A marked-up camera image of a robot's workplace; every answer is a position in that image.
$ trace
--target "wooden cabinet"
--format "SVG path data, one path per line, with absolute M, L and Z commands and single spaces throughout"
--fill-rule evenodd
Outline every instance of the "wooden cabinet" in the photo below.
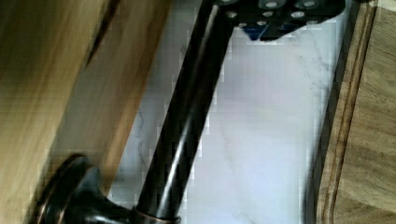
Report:
M 361 5 L 332 124 L 318 223 L 396 223 L 395 8 L 394 1 Z
M 25 222 L 36 196 L 72 153 L 99 164 L 108 189 L 170 4 L 0 3 L 0 223 Z M 110 9 L 113 17 L 94 46 Z

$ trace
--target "wooden countertop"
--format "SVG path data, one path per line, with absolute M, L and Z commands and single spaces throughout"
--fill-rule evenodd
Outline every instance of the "wooden countertop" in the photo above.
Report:
M 320 186 L 318 223 L 396 223 L 395 21 L 395 11 L 361 6 Z
M 28 220 L 70 154 L 106 191 L 134 122 L 170 0 L 0 2 L 0 223 Z M 102 20 L 115 8 L 87 64 Z

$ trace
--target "black object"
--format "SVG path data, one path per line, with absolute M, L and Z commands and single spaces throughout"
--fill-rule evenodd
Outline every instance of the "black object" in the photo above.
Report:
M 286 15 L 297 4 L 297 1 L 279 2 L 284 5 L 277 6 L 276 15 Z M 335 7 L 332 7 L 333 11 L 326 9 L 326 17 L 321 19 L 328 19 L 330 12 L 333 16 L 338 14 L 341 6 L 345 5 L 342 2 L 332 1 L 332 5 L 323 5 Z M 202 3 L 160 140 L 136 207 L 129 210 L 109 201 L 99 190 L 100 175 L 97 167 L 85 156 L 73 155 L 46 186 L 30 222 L 178 223 L 178 209 L 233 28 L 245 22 L 250 28 L 262 27 L 262 17 L 256 14 L 262 15 L 267 10 L 265 7 L 272 6 L 268 3 L 257 0 L 204 0 Z M 269 19 L 269 33 L 261 31 L 255 36 L 261 39 L 278 38 L 291 32 L 295 26 L 284 29 L 283 33 L 274 32 L 275 28 L 272 28 L 282 27 L 281 24 L 285 21 L 290 22 L 290 18 L 285 18 Z

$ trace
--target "wood grain surface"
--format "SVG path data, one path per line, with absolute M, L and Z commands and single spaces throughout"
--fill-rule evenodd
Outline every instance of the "wood grain surface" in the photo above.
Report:
M 317 223 L 396 223 L 395 16 L 361 5 L 321 180 Z
M 361 76 L 334 223 L 396 223 L 396 12 L 379 8 Z
M 104 0 L 0 3 L 0 223 L 22 223 Z
M 108 1 L 0 3 L 0 223 L 26 222 L 72 153 L 109 186 L 170 5 L 121 0 L 86 64 Z

